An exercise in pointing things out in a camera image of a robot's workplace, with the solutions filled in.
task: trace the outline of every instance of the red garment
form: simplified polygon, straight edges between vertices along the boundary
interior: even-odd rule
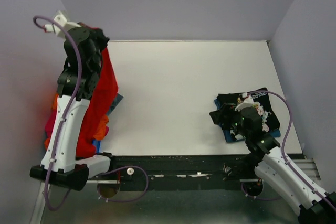
[[[111,104],[115,100],[118,92],[117,80],[115,79],[107,48],[105,48],[101,54],[103,63],[100,72],[100,78],[93,92],[90,105],[82,121],[76,148],[76,157],[92,157],[95,154],[96,147],[93,146],[92,142],[95,137],[98,136],[97,130],[99,126],[102,128],[108,123],[108,117],[106,116],[106,113],[109,111]],[[48,148],[56,119],[57,97],[58,95],[56,94],[53,103],[53,108],[55,107],[55,109],[53,109],[51,116],[45,126],[48,137],[45,141],[46,148]],[[103,133],[106,135],[108,132],[109,128],[106,127]]]

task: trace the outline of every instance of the gray floor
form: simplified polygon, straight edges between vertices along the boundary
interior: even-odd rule
[[[54,187],[51,203],[60,202],[65,190]],[[122,192],[122,197],[134,197],[135,192]],[[269,187],[262,194],[275,196]],[[42,223],[298,223],[297,217],[284,200],[265,202],[244,197],[241,191],[149,191],[137,202],[118,204],[98,200],[95,185],[81,192],[70,193],[57,212],[45,209]]]

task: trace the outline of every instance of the gray wall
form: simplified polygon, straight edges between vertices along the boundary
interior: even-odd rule
[[[62,40],[36,28],[36,14],[52,16],[61,0],[0,0],[0,222],[28,223],[39,182],[44,125],[65,54]]]
[[[336,0],[295,0],[270,43],[304,153],[336,190]]]
[[[293,0],[62,0],[118,39],[271,39]]]

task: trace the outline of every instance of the cable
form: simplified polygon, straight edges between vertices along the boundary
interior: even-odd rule
[[[57,131],[56,131],[56,135],[55,135],[55,140],[54,140],[53,148],[51,150],[51,159],[55,160],[57,143],[58,143],[58,139],[59,139],[59,134],[61,132],[64,119],[66,118],[66,115],[67,115],[67,113],[68,113],[68,111],[70,109],[70,106],[71,106],[74,98],[76,97],[76,94],[77,94],[77,91],[78,91],[78,88],[79,88],[79,85],[80,85],[81,76],[82,76],[82,63],[81,63],[80,54],[79,54],[79,51],[78,51],[78,48],[77,48],[77,45],[76,45],[74,39],[71,37],[71,35],[59,23],[57,23],[56,21],[54,21],[54,20],[52,20],[51,18],[48,18],[48,17],[44,17],[44,16],[40,16],[40,15],[34,16],[34,18],[33,18],[34,24],[37,27],[39,27],[39,28],[41,28],[43,30],[44,30],[44,27],[42,25],[40,25],[39,23],[37,23],[37,21],[36,21],[37,19],[43,19],[45,21],[48,21],[48,22],[52,23],[53,25],[57,26],[65,34],[66,38],[69,40],[69,42],[71,43],[72,47],[74,48],[74,51],[75,51],[75,54],[76,54],[76,58],[77,58],[77,64],[78,64],[78,77],[77,77],[77,81],[76,81],[76,86],[75,86],[75,89],[74,89],[74,91],[73,91],[73,93],[71,95],[71,98],[70,98],[70,100],[69,100],[66,108],[64,109],[63,115],[61,117],[61,119],[63,119],[63,120],[61,120],[59,122],[59,125],[57,127]],[[47,172],[47,176],[46,176],[46,180],[45,180],[45,185],[44,185],[44,199],[45,199],[46,205],[49,208],[49,210],[51,210],[51,211],[57,211],[63,205],[63,203],[65,202],[65,200],[68,197],[71,189],[69,189],[66,192],[63,200],[61,201],[61,203],[57,207],[53,207],[50,204],[48,185],[49,185],[50,174],[51,174],[53,165],[54,165],[53,162],[49,163],[48,172]]]
[[[311,189],[313,190],[321,199],[323,199],[335,212],[336,212],[336,207],[330,202],[327,200],[327,198],[325,198],[325,196],[322,195],[322,193],[320,193],[319,191],[315,190],[315,188],[295,169],[295,167],[290,163],[288,162],[288,159],[287,159],[287,156],[286,156],[286,153],[285,153],[285,143],[286,143],[286,140],[287,140],[287,137],[288,137],[288,134],[289,134],[289,131],[290,131],[290,128],[291,128],[291,125],[292,125],[292,111],[289,107],[289,104],[288,102],[279,94],[277,93],[274,93],[272,91],[268,91],[268,90],[257,90],[257,91],[252,91],[252,92],[248,92],[247,94],[250,95],[250,94],[255,94],[255,93],[269,93],[269,94],[273,94],[275,95],[276,97],[280,98],[284,103],[285,105],[287,106],[287,109],[288,109],[288,112],[289,112],[289,124],[288,124],[288,128],[286,130],[286,133],[285,133],[285,136],[283,137],[283,142],[282,142],[282,145],[281,145],[281,153],[282,153],[282,156],[285,160],[285,162],[287,162],[287,165],[290,167],[290,169]]]
[[[149,184],[149,179],[148,179],[148,175],[147,173],[145,172],[144,169],[142,169],[141,167],[139,166],[135,166],[135,165],[128,165],[128,166],[123,166],[123,167],[120,167],[118,169],[115,169],[115,170],[111,170],[107,173],[102,173],[102,174],[99,174],[99,175],[108,175],[108,174],[111,174],[111,173],[115,173],[115,172],[118,172],[120,170],[124,170],[124,169],[128,169],[128,168],[136,168],[136,169],[139,169],[140,171],[142,171],[146,177],[146,186],[145,186],[145,189],[142,191],[142,193],[137,196],[136,198],[133,198],[133,199],[112,199],[112,198],[104,198],[103,196],[101,196],[100,194],[100,188],[98,187],[97,188],[97,193],[99,194],[99,198],[98,199],[104,199],[106,200],[106,202],[110,201],[110,202],[118,202],[118,203],[128,203],[128,202],[133,202],[133,201],[136,201],[138,199],[140,199],[142,196],[145,195],[145,193],[147,192],[147,189],[148,189],[148,184]]]
[[[245,196],[246,197],[250,197],[250,198],[253,198],[253,199],[258,199],[258,200],[262,200],[262,201],[274,201],[274,200],[280,200],[280,199],[282,199],[282,197],[275,197],[275,198],[261,198],[261,197],[259,197],[259,196],[252,196],[252,195],[249,195],[249,194],[247,194],[247,192],[245,191],[245,189],[244,189],[244,183],[242,183],[242,185],[241,185],[241,190],[242,190],[242,192],[245,194]]]

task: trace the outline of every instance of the white table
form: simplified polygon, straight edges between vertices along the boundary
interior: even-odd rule
[[[213,124],[214,99],[262,87],[283,95],[265,41],[110,42],[108,49],[124,96],[100,147],[113,155],[248,154]],[[270,101],[283,136],[287,108]],[[302,153],[294,127],[286,151]]]

